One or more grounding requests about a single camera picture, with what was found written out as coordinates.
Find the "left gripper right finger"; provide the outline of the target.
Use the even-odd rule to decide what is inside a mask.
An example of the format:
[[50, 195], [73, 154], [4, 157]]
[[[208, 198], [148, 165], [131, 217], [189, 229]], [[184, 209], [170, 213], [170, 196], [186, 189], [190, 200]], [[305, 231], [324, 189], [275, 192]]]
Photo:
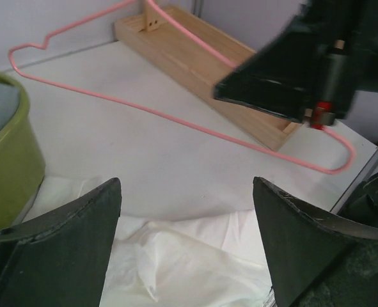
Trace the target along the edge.
[[253, 201], [278, 306], [378, 306], [378, 228], [262, 177], [254, 178]]

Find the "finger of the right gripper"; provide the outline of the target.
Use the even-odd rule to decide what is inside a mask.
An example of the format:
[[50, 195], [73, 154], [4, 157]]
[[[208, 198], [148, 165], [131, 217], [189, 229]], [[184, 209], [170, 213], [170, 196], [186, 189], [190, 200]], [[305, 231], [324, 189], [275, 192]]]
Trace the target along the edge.
[[318, 100], [317, 44], [275, 41], [216, 83], [213, 98], [301, 123]]

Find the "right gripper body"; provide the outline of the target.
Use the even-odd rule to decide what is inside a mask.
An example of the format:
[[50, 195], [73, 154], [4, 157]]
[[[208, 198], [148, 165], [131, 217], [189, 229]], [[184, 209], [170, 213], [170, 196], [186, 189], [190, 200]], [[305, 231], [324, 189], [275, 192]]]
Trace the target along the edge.
[[378, 93], [378, 1], [306, 1], [282, 33], [310, 50], [303, 103], [311, 128], [344, 119], [357, 91]]

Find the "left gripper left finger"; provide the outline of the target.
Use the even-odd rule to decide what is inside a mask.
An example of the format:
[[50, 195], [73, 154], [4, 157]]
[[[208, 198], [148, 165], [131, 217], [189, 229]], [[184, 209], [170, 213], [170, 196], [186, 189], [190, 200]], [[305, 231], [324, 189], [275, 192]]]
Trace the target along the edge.
[[98, 306], [121, 212], [111, 178], [0, 231], [0, 306]]

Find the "white shirt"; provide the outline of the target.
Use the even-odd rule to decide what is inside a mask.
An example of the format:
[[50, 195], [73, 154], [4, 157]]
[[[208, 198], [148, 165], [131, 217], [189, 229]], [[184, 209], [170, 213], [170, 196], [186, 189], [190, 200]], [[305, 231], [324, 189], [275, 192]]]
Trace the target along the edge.
[[101, 306], [263, 306], [272, 288], [254, 210], [118, 220]]

